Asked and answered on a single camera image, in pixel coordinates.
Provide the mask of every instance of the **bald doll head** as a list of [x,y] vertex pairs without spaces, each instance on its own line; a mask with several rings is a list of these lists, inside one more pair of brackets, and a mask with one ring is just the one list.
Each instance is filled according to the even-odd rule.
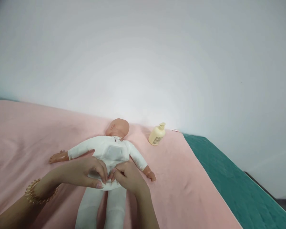
[[128,132],[129,123],[124,119],[115,119],[110,123],[105,133],[107,136],[118,136],[123,140]]

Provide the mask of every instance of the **fingernail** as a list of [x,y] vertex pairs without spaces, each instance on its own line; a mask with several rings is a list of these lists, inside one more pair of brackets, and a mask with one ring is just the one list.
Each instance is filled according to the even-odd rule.
[[102,186],[100,183],[98,183],[98,184],[96,185],[96,188],[97,188],[97,189],[102,189],[103,186]]

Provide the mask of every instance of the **doll hand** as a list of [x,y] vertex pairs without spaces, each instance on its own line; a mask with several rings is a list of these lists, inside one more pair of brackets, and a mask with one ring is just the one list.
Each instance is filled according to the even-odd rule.
[[53,156],[50,157],[49,164],[61,161],[68,161],[68,160],[69,160],[68,152],[61,150],[59,153],[53,154]]
[[150,173],[147,175],[147,177],[148,177],[149,179],[151,179],[151,181],[155,181],[155,180],[156,180],[156,176],[155,176],[155,174],[154,174],[153,172],[150,172]]

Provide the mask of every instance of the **bottle label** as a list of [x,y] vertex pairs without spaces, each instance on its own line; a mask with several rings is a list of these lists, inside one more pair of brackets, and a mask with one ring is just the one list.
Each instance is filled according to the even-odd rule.
[[153,144],[158,145],[162,138],[163,137],[156,137],[155,140],[153,141]]

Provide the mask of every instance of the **gold bracelet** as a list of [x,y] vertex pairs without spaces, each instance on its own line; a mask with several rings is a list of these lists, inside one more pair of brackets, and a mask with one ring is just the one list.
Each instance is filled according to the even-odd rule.
[[58,187],[55,189],[54,193],[52,196],[50,196],[47,199],[41,199],[38,196],[36,196],[35,192],[34,192],[34,186],[40,181],[40,178],[38,180],[34,180],[25,190],[25,196],[26,199],[32,203],[32,204],[37,204],[37,205],[41,205],[43,203],[48,203],[57,193],[58,191]]

